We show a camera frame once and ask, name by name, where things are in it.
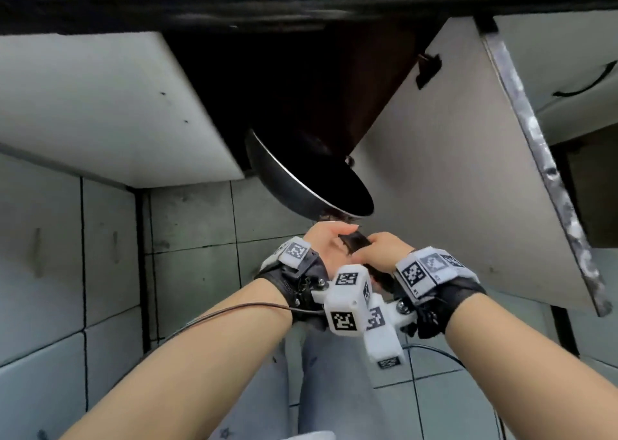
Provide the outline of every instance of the forearm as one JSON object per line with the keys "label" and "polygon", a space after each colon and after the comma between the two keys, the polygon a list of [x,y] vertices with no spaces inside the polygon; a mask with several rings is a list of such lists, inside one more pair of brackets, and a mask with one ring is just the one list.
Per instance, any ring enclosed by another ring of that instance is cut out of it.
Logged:
{"label": "forearm", "polygon": [[[287,305],[258,279],[207,313],[253,301]],[[196,325],[154,351],[63,440],[208,437],[291,324],[290,311],[256,306]]]}
{"label": "forearm", "polygon": [[465,300],[446,339],[519,440],[615,438],[618,389],[489,297]]}

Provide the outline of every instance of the pants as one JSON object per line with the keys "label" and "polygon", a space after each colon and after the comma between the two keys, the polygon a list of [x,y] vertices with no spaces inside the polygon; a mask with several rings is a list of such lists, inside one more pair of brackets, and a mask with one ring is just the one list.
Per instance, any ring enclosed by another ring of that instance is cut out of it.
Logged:
{"label": "pants", "polygon": [[[307,329],[298,434],[332,431],[337,440],[392,439],[361,358],[357,337]],[[287,360],[283,343],[267,357],[211,440],[283,440],[290,436]]]}

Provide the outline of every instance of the person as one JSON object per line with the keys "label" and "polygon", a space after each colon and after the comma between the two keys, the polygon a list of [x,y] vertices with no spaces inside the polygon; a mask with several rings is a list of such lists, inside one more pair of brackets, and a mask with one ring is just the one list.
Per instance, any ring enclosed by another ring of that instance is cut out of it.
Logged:
{"label": "person", "polygon": [[[393,272],[413,251],[396,236],[377,233],[369,246],[349,255],[337,235],[355,230],[342,222],[319,222],[305,235],[331,278],[349,263]],[[206,314],[249,302],[288,303],[277,286],[258,278]],[[483,292],[469,292],[452,310],[446,341],[517,439],[617,437],[618,389],[609,381]],[[198,324],[154,350],[62,438],[286,438],[281,341],[291,325],[290,311],[262,306]],[[338,440],[391,438],[360,365],[359,339],[308,331],[301,433],[327,430]]]}

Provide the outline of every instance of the metal bolt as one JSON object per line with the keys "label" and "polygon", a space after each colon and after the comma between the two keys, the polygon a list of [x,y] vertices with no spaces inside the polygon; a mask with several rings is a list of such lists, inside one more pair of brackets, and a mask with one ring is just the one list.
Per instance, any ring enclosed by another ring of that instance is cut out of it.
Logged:
{"label": "metal bolt", "polygon": [[395,309],[397,310],[397,313],[399,314],[410,314],[412,312],[410,311],[410,308],[408,308],[408,306],[403,300],[399,300],[397,302],[397,306],[395,307]]}

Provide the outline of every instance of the pan handle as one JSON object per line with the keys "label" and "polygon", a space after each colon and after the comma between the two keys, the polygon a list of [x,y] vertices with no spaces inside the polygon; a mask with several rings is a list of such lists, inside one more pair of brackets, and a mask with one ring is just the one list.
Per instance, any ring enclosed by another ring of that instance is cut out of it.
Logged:
{"label": "pan handle", "polygon": [[[371,241],[369,241],[367,237],[360,232],[354,232],[351,234],[340,234],[339,238],[341,238],[341,241],[343,241],[345,247],[348,249],[350,254],[371,244]],[[393,278],[393,276],[391,276],[389,273],[377,270],[374,266],[365,264],[365,267],[369,271],[369,275],[372,276],[373,279],[378,284],[380,284],[380,286],[384,290],[386,290],[388,293],[395,292],[396,287],[395,279]]]}

